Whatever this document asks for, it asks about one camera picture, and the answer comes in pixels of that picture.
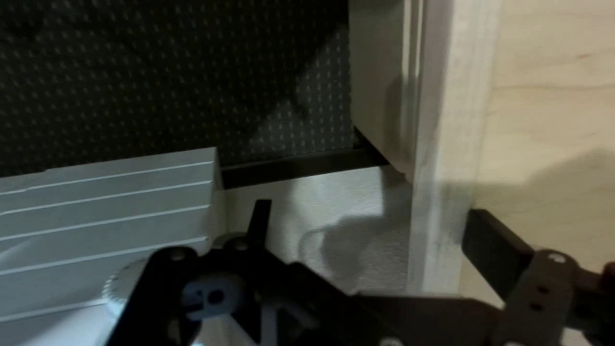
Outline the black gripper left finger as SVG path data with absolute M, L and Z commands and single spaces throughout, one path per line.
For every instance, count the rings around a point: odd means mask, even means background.
M 252 210 L 252 219 L 247 233 L 247 244 L 251 248 L 264 248 L 268 242 L 272 200 L 258 200 Z

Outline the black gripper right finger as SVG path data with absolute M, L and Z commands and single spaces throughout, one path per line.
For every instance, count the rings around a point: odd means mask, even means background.
M 535 250 L 489 210 L 470 211 L 462 250 L 502 300 L 535 258 Z

